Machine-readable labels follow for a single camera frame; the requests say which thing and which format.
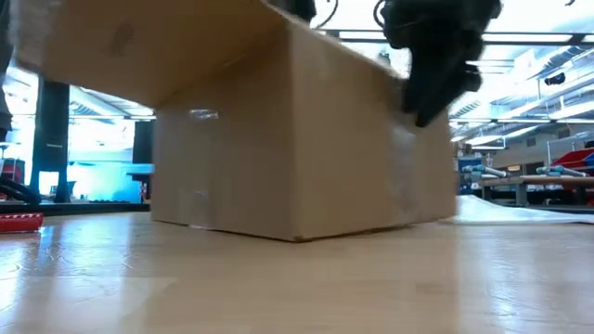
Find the wooden background table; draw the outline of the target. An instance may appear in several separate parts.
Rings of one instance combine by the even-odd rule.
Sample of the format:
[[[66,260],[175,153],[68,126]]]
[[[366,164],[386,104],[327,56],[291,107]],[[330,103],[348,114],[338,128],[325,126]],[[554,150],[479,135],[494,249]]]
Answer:
[[[577,191],[579,204],[587,203],[587,190],[594,189],[594,177],[572,177],[572,176],[538,176],[524,175],[506,178],[486,179],[480,182],[482,198],[492,199],[492,188],[495,186],[516,186],[515,204],[526,207],[528,202],[527,187],[529,185],[561,185],[574,188]]]

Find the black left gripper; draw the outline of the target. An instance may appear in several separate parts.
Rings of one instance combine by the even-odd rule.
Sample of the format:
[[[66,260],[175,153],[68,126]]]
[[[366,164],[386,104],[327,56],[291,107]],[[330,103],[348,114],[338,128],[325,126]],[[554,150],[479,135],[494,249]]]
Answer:
[[[277,0],[277,6],[305,22],[316,16],[315,0]]]

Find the blue bin with white label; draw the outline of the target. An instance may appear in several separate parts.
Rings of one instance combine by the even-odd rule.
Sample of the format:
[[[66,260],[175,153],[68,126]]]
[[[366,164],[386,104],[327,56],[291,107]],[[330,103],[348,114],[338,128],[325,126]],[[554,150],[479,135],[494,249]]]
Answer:
[[[458,158],[458,172],[465,173],[467,171],[467,166],[476,166],[482,165],[483,160],[481,158],[476,157],[460,157]]]

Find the black wall screen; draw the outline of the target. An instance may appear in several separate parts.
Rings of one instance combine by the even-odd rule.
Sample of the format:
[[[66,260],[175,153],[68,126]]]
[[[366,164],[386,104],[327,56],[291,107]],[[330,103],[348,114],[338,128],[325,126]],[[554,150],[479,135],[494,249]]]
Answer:
[[[132,163],[152,163],[154,125],[154,121],[135,124]]]

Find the red storage bins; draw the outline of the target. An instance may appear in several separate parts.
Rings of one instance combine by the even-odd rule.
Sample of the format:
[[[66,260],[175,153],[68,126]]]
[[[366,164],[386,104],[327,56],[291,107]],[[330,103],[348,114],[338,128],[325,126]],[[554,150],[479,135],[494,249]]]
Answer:
[[[553,161],[552,166],[561,165],[575,170],[586,170],[594,166],[594,148],[570,151]]]

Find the red crate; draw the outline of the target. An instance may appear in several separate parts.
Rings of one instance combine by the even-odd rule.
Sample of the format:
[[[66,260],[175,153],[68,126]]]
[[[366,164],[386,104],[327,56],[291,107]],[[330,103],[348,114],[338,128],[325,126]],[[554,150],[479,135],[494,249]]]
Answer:
[[[0,159],[0,178],[23,185],[25,183],[25,161],[12,158]]]

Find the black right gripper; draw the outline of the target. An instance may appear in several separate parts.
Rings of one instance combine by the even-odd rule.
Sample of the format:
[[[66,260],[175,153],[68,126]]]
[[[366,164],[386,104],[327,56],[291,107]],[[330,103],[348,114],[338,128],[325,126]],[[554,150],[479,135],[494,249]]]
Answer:
[[[501,0],[385,0],[384,36],[392,48],[411,50],[403,111],[415,115],[417,127],[479,91],[482,74],[467,61],[482,55],[483,33],[501,10]]]

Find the red box cutter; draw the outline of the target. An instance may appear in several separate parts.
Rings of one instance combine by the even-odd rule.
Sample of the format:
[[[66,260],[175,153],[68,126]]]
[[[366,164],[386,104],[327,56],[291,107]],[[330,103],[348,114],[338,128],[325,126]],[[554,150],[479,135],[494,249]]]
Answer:
[[[0,234],[36,232],[43,221],[41,212],[0,214]]]

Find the brown cardboard box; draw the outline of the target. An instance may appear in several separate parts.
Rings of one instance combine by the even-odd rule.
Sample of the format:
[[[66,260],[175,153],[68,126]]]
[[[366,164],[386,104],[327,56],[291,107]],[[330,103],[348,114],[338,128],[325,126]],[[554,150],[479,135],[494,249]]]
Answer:
[[[9,0],[16,64],[155,111],[151,217],[302,241],[457,210],[446,116],[264,0]]]

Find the tall black column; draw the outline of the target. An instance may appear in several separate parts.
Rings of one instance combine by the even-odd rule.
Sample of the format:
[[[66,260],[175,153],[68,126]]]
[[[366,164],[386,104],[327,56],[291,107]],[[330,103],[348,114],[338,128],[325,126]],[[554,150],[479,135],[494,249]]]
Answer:
[[[38,78],[30,187],[39,194],[40,172],[58,173],[55,203],[70,201],[67,180],[69,105],[67,84]]]

